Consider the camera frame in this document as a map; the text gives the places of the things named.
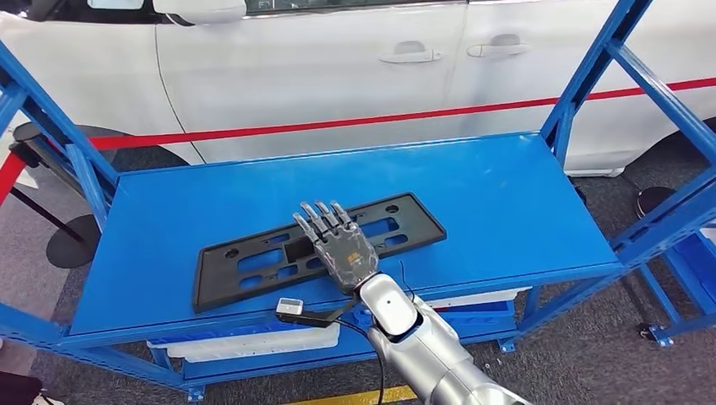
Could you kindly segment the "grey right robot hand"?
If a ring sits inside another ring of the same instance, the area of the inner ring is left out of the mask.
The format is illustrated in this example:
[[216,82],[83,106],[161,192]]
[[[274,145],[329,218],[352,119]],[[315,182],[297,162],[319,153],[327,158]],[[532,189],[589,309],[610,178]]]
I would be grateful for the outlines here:
[[342,294],[351,295],[377,273],[378,254],[361,228],[337,202],[300,204],[295,222]]

